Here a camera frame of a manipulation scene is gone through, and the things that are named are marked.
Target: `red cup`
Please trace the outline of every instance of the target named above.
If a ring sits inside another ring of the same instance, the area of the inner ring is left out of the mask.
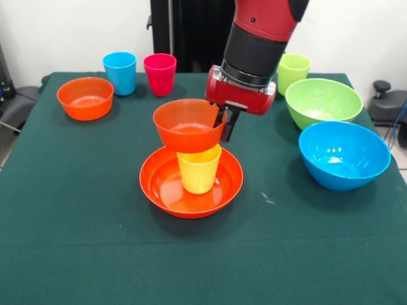
[[[171,94],[176,80],[177,59],[165,53],[157,53],[144,59],[144,70],[154,95]]]

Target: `orange shallow bowl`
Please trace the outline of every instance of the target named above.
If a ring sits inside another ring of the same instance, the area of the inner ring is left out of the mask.
[[[226,149],[217,168],[214,187],[205,194],[187,192],[179,174],[177,154],[167,147],[154,152],[140,171],[141,189],[158,208],[180,218],[202,218],[224,208],[243,184],[243,170]]]

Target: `tile floor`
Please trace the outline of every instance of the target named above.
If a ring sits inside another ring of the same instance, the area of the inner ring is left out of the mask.
[[[14,134],[10,134],[9,137],[0,146],[0,171],[6,164],[7,158],[13,150],[14,144],[16,143],[18,137]]]
[[[384,135],[386,134],[387,127],[377,127],[377,130],[380,134],[380,136],[383,138]],[[13,150],[14,144],[17,141],[18,137],[16,135],[12,135],[2,147],[0,147],[0,171],[4,164],[7,161],[8,156],[10,155],[10,152]],[[404,178],[404,181],[407,183],[407,149],[403,149],[399,146],[399,143],[395,141],[395,144],[391,150],[391,153],[396,159],[397,165],[400,169],[400,173]]]
[[[377,127],[376,129],[379,132],[380,136],[384,138],[388,130],[388,127]],[[391,149],[391,153],[394,159],[396,159],[397,165],[400,169],[401,175],[404,178],[404,181],[406,181],[407,183],[407,149],[403,149],[399,146],[399,142],[397,141],[397,135],[398,133],[396,133],[396,141],[394,142],[394,146]]]

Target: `bowl rim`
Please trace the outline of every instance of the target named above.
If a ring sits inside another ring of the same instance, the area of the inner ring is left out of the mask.
[[[375,174],[373,174],[373,175],[369,175],[369,176],[363,176],[363,177],[360,177],[360,178],[351,178],[351,177],[347,177],[347,176],[344,176],[344,175],[338,175],[338,174],[335,174],[335,173],[327,172],[326,170],[323,170],[321,167],[317,166],[315,163],[313,163],[313,162],[310,160],[310,158],[309,158],[308,156],[306,156],[306,155],[303,153],[303,136],[304,136],[304,134],[306,134],[307,132],[310,132],[310,130],[312,130],[313,128],[315,128],[316,125],[326,125],[326,124],[348,125],[348,126],[352,126],[352,127],[354,127],[354,128],[358,128],[358,129],[360,129],[360,130],[363,130],[364,132],[367,132],[367,133],[371,134],[374,138],[376,138],[376,139],[378,140],[379,143],[381,143],[381,145],[383,145],[383,147],[386,148],[386,151],[387,151],[387,162],[386,162],[386,165],[385,165],[380,171],[378,171],[377,173],[375,173]],[[381,175],[384,171],[386,171],[386,170],[388,169],[388,167],[390,166],[391,160],[392,160],[391,152],[390,152],[389,147],[386,145],[386,143],[382,140],[382,138],[381,138],[377,133],[372,132],[370,129],[367,129],[367,128],[364,127],[364,126],[361,126],[361,125],[355,124],[355,123],[351,123],[351,122],[323,121],[323,122],[314,123],[314,124],[312,124],[312,125],[306,127],[306,128],[301,132],[301,135],[300,135],[300,137],[299,137],[299,139],[298,139],[298,147],[299,147],[299,149],[300,149],[300,153],[301,153],[301,155],[303,156],[303,158],[305,158],[305,159],[306,159],[309,163],[311,163],[314,167],[316,167],[316,168],[318,168],[319,170],[321,170],[321,171],[323,171],[323,172],[325,172],[325,173],[328,173],[328,174],[330,174],[330,175],[332,175],[332,176],[339,177],[339,178],[343,178],[343,179],[348,179],[348,180],[355,180],[355,179],[358,179],[358,180],[366,180],[366,179],[372,179],[372,178],[378,177],[379,175]]]
[[[326,81],[326,82],[328,82],[328,83],[334,83],[334,84],[336,84],[336,85],[343,86],[343,87],[345,87],[346,89],[348,89],[348,90],[354,92],[354,93],[356,94],[356,96],[358,97],[358,100],[360,101],[359,110],[358,110],[354,115],[352,115],[352,116],[347,116],[347,117],[340,118],[340,119],[318,119],[318,118],[315,118],[315,117],[313,117],[313,116],[307,116],[307,115],[304,114],[302,111],[299,111],[298,109],[296,109],[295,107],[293,107],[293,105],[289,102],[289,99],[287,98],[287,96],[288,96],[289,90],[290,90],[291,88],[293,88],[295,85],[297,85],[297,84],[299,84],[299,83],[309,82],[309,81]],[[344,84],[344,83],[341,83],[341,82],[339,82],[339,81],[334,81],[333,79],[326,79],[326,78],[306,78],[306,79],[302,79],[302,80],[300,80],[300,81],[296,81],[295,83],[289,85],[289,87],[287,88],[285,98],[286,98],[286,101],[287,101],[288,106],[289,106],[290,108],[292,108],[294,111],[296,111],[297,113],[299,113],[300,115],[302,115],[302,116],[304,116],[304,117],[306,117],[306,118],[314,119],[314,120],[317,120],[317,121],[320,121],[320,122],[325,122],[325,121],[348,121],[348,120],[353,119],[353,118],[355,118],[356,116],[358,116],[358,115],[362,112],[362,110],[363,110],[363,99],[362,99],[362,97],[356,92],[356,90],[354,90],[351,86],[348,86],[348,85],[346,85],[346,84]]]
[[[110,89],[111,89],[111,93],[109,94],[109,96],[106,97],[103,101],[101,101],[101,102],[99,102],[99,103],[96,103],[96,104],[93,104],[93,105],[91,105],[91,106],[82,106],[82,105],[72,106],[71,104],[67,104],[67,103],[65,103],[65,102],[63,102],[63,101],[61,100],[61,98],[59,97],[59,94],[60,94],[61,89],[63,89],[63,87],[65,87],[65,86],[67,86],[67,85],[69,85],[69,84],[75,83],[75,82],[77,82],[77,81],[84,81],[84,80],[89,80],[89,79],[98,79],[98,80],[103,81],[105,84],[109,85],[109,87],[110,87]],[[64,105],[64,106],[86,109],[86,108],[90,108],[90,107],[95,107],[95,106],[101,105],[101,104],[103,104],[104,102],[106,102],[107,100],[110,100],[110,99],[112,98],[112,96],[113,96],[113,93],[114,93],[114,87],[113,87],[113,85],[112,85],[112,83],[111,83],[110,81],[108,81],[108,80],[106,80],[106,79],[104,79],[104,78],[96,78],[96,77],[93,77],[93,76],[86,76],[86,77],[83,77],[83,78],[75,78],[75,79],[72,79],[72,80],[67,81],[66,83],[64,83],[61,87],[59,87],[59,89],[58,89],[58,91],[57,91],[57,99],[58,99],[58,101],[59,101],[62,105]]]
[[[209,101],[205,100],[203,98],[179,98],[177,100],[171,100],[170,102],[164,103],[160,107],[155,109],[155,111],[153,113],[153,121],[154,121],[154,124],[157,126],[157,128],[161,128],[162,130],[165,130],[166,132],[175,133],[175,134],[178,134],[178,135],[187,135],[187,133],[184,133],[184,132],[175,132],[175,131],[173,131],[171,129],[164,128],[161,124],[158,124],[157,120],[156,120],[156,114],[160,109],[162,109],[166,105],[173,104],[173,103],[175,104],[176,102],[178,102],[180,100],[197,100],[197,101],[199,101],[201,103],[206,102],[206,103],[209,104]],[[218,129],[223,129],[224,128],[224,126],[225,126],[225,124],[226,124],[226,122],[228,120],[228,112],[227,111],[224,112],[223,117],[224,117],[224,121],[222,121],[221,124],[217,125],[217,127],[211,128],[210,129],[211,132],[213,132],[213,130],[218,130]]]

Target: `white wall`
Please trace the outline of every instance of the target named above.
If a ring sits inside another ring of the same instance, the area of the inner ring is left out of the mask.
[[[405,0],[310,0],[287,51],[308,55],[311,72],[346,72],[367,102],[376,79],[407,89],[406,13]],[[102,71],[116,50],[134,52],[142,71],[149,14],[149,0],[1,0],[0,41],[17,86],[52,71]]]
[[[407,90],[407,1],[310,0],[287,52],[312,60],[311,72],[345,72],[365,104],[373,82]]]
[[[103,56],[153,52],[149,0],[0,0],[0,43],[16,86],[53,71],[103,71]]]

